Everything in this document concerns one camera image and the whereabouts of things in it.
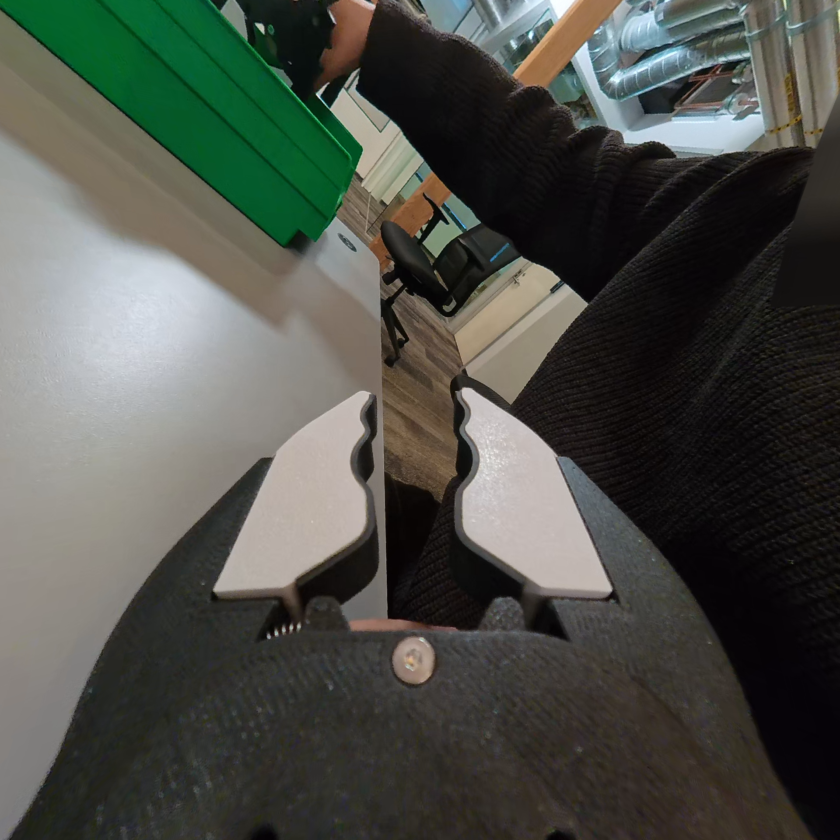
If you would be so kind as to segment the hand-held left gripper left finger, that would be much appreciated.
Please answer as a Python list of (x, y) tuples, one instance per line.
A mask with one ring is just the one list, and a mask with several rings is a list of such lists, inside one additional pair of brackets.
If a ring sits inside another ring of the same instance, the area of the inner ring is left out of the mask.
[(343, 605), (373, 582), (376, 432), (376, 396), (359, 391), (277, 450), (213, 587), (216, 599), (278, 601), (300, 622), (313, 598)]

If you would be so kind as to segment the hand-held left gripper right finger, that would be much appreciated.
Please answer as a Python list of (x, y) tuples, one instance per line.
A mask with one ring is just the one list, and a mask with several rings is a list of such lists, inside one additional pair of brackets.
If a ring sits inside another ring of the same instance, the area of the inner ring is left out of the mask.
[(483, 606), (514, 599), (527, 625), (555, 599), (608, 600), (613, 583), (560, 458), (489, 387), (468, 375), (451, 387), (458, 586)]

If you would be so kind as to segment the green plastic bin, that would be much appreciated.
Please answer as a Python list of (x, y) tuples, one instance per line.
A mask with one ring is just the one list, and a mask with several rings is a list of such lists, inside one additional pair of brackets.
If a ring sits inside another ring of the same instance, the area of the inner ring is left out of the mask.
[(289, 245), (320, 238), (362, 148), (276, 69), (283, 14), (245, 2), (243, 37), (218, 2), (2, 2), (2, 11), (225, 200)]

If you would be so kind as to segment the person's right forearm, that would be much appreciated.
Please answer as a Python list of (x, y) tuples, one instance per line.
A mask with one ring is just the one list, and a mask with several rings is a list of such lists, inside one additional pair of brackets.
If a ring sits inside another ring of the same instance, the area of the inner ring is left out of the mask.
[(399, 3), (377, 3), (370, 19), (363, 96), (481, 223), (592, 301), (649, 238), (632, 228), (677, 173), (674, 153), (605, 127), (577, 130), (546, 89)]

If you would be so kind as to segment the person's right hand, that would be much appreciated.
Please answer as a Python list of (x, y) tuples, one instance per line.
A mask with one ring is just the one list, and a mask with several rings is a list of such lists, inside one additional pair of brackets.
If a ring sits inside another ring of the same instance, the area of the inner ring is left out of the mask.
[(357, 70), (371, 26), (375, 4), (367, 1), (338, 1), (330, 6), (335, 26), (330, 47), (320, 59), (322, 73), (315, 82), (320, 91), (328, 84)]

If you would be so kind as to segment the person's black sweater torso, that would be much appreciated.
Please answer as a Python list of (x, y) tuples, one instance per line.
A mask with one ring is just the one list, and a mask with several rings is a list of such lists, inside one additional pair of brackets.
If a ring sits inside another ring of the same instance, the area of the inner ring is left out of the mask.
[(684, 576), (794, 804), (838, 838), (838, 307), (771, 305), (814, 157), (587, 130), (432, 164), (587, 302), (514, 414)]

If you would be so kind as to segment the black office stool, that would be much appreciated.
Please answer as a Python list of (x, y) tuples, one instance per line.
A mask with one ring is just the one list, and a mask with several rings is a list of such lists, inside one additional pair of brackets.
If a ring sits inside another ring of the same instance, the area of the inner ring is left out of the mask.
[(394, 302), (403, 292), (429, 302), (433, 309), (447, 316), (446, 307), (455, 300), (439, 279), (433, 263), (428, 259), (424, 242), (440, 222), (448, 225), (442, 208), (425, 192), (423, 198), (432, 209), (432, 216), (420, 238), (407, 233), (395, 221), (385, 221), (381, 226), (381, 238), (393, 263), (381, 281), (387, 286), (399, 281), (401, 286), (389, 297), (381, 300), (381, 318), (385, 324), (392, 353), (385, 358), (385, 364), (393, 367), (401, 358), (401, 349), (409, 341), (406, 330), (394, 313)]

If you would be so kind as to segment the silver ventilation ducts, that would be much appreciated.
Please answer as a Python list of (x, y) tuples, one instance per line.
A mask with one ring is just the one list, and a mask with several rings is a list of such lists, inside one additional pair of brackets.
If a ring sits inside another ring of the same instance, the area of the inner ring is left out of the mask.
[(670, 111), (757, 114), (771, 147), (815, 148), (838, 93), (838, 1), (629, 2), (587, 42), (601, 92), (623, 102), (689, 86)]

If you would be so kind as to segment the wooden post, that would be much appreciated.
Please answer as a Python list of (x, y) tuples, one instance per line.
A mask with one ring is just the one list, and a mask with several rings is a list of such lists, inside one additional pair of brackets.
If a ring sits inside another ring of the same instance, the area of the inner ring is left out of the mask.
[[(620, 1), (573, 2), (563, 12), (560, 20), (551, 27), (549, 33), (515, 70), (513, 77), (522, 85), (546, 88), (620, 3)], [(393, 217), (393, 221), (410, 235), (415, 235), (432, 216), (431, 209), (425, 204), (424, 193), (437, 203), (442, 203), (451, 191), (435, 173), (431, 173), (423, 180), (420, 187)]]

